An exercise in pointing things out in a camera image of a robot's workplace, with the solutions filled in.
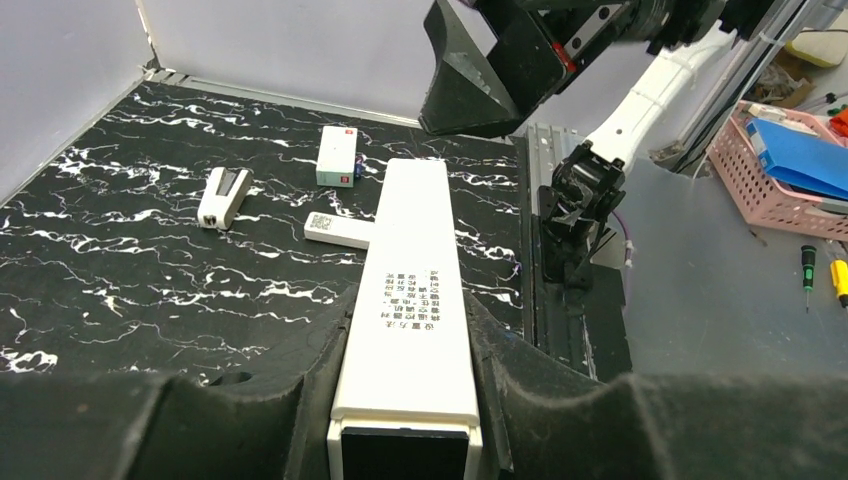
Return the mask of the white remote control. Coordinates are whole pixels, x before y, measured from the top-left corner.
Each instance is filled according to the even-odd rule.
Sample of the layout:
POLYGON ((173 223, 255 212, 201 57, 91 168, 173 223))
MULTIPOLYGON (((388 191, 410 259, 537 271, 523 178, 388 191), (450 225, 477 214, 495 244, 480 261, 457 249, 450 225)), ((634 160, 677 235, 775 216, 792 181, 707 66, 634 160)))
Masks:
POLYGON ((304 225, 307 240, 367 250, 374 231, 371 221, 311 212, 304 225))

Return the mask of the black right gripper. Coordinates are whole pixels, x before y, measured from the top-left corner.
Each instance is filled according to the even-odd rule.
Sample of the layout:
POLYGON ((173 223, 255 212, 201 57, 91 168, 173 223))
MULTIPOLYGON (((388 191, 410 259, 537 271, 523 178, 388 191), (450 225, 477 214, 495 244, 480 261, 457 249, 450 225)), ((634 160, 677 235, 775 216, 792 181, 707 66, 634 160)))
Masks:
POLYGON ((475 44, 449 1, 435 1, 423 21, 435 71, 419 113, 430 135, 482 138, 512 134, 570 73, 611 44, 654 39, 661 1, 482 1, 494 32, 488 53, 475 44))

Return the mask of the white remote with black end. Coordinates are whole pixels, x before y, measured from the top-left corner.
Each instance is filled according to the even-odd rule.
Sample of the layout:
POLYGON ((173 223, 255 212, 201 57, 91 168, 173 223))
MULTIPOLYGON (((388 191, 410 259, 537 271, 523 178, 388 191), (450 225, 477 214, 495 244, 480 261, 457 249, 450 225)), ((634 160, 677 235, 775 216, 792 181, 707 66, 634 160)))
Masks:
POLYGON ((474 479, 483 437, 446 165, 387 164, 327 431, 334 479, 474 479))

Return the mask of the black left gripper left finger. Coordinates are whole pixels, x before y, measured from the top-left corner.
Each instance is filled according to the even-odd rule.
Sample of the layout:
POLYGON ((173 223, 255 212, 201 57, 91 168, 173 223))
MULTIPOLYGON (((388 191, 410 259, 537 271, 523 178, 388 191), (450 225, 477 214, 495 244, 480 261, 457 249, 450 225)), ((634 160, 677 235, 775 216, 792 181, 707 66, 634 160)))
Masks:
POLYGON ((206 386, 177 374, 3 374, 5 479, 326 479, 355 308, 315 320, 206 386))

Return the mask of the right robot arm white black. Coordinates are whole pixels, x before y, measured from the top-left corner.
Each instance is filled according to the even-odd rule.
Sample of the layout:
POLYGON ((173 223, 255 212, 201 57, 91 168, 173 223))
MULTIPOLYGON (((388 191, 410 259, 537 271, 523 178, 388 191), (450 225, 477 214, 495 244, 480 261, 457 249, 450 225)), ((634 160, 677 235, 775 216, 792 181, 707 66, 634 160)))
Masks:
POLYGON ((495 35, 482 52, 448 1, 423 22, 435 71, 419 114, 433 136, 505 137, 608 47, 645 43, 652 63, 539 188, 545 280, 581 284, 651 128, 698 71, 758 34, 773 1, 474 1, 495 35))

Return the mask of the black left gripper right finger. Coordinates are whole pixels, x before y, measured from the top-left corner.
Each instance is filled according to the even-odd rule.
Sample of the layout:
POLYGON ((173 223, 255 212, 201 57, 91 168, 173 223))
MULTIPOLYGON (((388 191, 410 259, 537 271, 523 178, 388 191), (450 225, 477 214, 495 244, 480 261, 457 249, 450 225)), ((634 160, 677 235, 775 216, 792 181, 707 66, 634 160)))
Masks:
POLYGON ((601 383, 464 298, 484 479, 843 479, 843 376, 640 375, 601 383))

